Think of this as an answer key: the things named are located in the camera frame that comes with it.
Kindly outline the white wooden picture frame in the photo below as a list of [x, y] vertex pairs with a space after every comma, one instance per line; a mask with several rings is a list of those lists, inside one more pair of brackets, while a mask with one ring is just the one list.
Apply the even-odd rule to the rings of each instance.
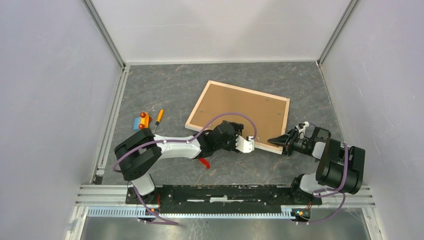
[[185, 128], [215, 128], [223, 120], [244, 125], [242, 136], [254, 136], [255, 148], [281, 154], [283, 148], [267, 140], [286, 133], [290, 99], [217, 81], [208, 81]]

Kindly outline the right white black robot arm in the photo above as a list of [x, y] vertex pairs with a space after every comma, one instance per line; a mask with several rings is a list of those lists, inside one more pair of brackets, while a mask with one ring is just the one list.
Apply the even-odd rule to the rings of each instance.
[[331, 132], [322, 127], [314, 126], [311, 136], [306, 136], [308, 127], [307, 122], [299, 123], [287, 133], [268, 139], [268, 143], [282, 147], [285, 156], [297, 152], [318, 163], [315, 173], [301, 174], [293, 179], [289, 199], [302, 204], [309, 197], [356, 194], [363, 183], [366, 151], [333, 139]]

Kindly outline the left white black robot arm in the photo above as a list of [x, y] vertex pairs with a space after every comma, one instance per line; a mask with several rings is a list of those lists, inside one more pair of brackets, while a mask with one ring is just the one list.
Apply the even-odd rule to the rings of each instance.
[[238, 152], [236, 142], [243, 129], [242, 123], [224, 120], [199, 136], [171, 138], [153, 134], [151, 129], [144, 128], [115, 147], [117, 165], [114, 170], [122, 173], [125, 181], [132, 183], [140, 200], [151, 204], [157, 198], [157, 190], [148, 171], [158, 160], [201, 159], [219, 150]]

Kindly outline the orange handle screwdriver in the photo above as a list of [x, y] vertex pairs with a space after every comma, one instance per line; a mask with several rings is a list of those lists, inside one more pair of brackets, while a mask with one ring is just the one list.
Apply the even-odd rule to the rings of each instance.
[[160, 125], [160, 123], [161, 123], [161, 121], [162, 121], [162, 118], [163, 118], [163, 115], [164, 115], [164, 109], [161, 109], [160, 111], [159, 111], [159, 113], [158, 113], [158, 116], [157, 116], [157, 118], [156, 118], [156, 122], [155, 122], [155, 125], [154, 125], [154, 129], [153, 129], [153, 133], [155, 133], [156, 132], [156, 130], [157, 130], [157, 128], [158, 128], [158, 126]]

